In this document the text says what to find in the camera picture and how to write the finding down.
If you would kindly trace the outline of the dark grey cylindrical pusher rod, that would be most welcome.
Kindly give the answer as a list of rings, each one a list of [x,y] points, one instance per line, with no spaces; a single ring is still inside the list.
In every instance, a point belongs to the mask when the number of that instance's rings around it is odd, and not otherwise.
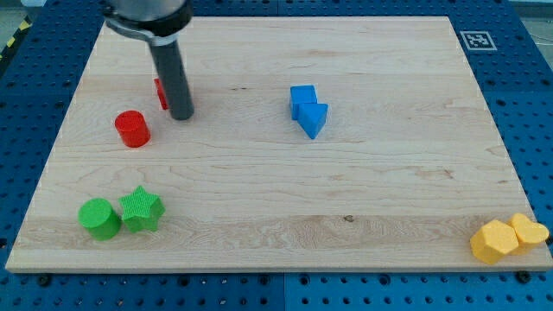
[[[187,120],[194,114],[194,104],[177,41],[149,45],[171,117]]]

